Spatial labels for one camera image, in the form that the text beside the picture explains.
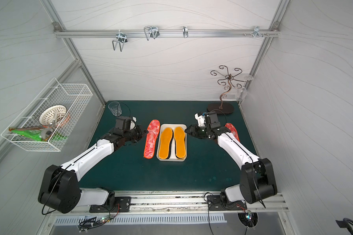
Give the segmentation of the orange insole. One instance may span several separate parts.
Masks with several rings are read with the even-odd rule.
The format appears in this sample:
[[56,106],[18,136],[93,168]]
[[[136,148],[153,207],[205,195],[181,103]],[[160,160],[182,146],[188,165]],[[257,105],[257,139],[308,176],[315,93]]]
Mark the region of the orange insole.
[[167,127],[163,130],[159,140],[159,158],[168,159],[171,154],[171,142],[173,140],[173,130]]
[[184,159],[186,156],[185,132],[182,127],[178,126],[174,130],[175,152],[178,159]]

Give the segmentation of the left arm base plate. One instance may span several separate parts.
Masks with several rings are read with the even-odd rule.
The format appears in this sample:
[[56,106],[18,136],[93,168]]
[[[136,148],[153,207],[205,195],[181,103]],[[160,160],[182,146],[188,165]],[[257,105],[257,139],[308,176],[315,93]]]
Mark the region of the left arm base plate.
[[117,212],[129,212],[131,204],[131,197],[129,196],[120,196],[115,198],[110,198],[107,203],[103,205],[92,205],[90,206],[90,213],[117,213]]

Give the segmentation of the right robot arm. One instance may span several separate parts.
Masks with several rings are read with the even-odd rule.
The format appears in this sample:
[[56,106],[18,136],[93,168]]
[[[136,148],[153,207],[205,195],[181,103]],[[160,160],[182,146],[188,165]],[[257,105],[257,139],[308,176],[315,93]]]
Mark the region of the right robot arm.
[[197,124],[189,126],[185,133],[198,139],[215,140],[240,168],[240,183],[221,191],[223,202],[262,203],[277,194],[271,161],[250,152],[239,141],[237,130],[231,123],[221,125],[216,112],[199,112],[195,119]]

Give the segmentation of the red insole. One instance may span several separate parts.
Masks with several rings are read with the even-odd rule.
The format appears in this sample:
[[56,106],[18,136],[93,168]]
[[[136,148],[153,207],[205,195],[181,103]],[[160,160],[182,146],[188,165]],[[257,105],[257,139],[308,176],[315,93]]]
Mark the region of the red insole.
[[234,127],[233,124],[231,124],[231,123],[226,123],[226,124],[225,124],[225,127],[228,128],[228,129],[231,131],[231,133],[234,135],[234,137],[235,137],[238,141],[240,141],[240,140],[239,140],[239,136],[238,136],[238,132],[237,132],[237,130],[236,130],[236,128]]
[[156,140],[160,131],[159,120],[152,120],[147,128],[146,144],[144,148],[144,158],[151,159],[155,154]]

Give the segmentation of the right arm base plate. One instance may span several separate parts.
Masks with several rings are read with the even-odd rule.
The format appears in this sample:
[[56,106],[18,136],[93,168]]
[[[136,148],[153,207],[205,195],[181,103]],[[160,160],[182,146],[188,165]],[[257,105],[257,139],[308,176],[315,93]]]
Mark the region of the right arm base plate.
[[244,200],[231,202],[222,195],[208,195],[206,201],[209,211],[245,211],[247,204]]

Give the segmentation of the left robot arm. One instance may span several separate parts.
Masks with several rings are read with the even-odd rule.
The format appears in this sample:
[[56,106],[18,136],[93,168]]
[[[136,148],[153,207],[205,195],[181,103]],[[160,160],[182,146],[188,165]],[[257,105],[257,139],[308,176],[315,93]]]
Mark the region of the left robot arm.
[[77,157],[62,165],[51,165],[45,172],[38,202],[60,213],[76,207],[100,206],[111,211],[116,206],[115,192],[104,188],[82,188],[83,176],[105,157],[126,143],[137,143],[148,134],[136,123],[135,117],[118,117],[115,127]]

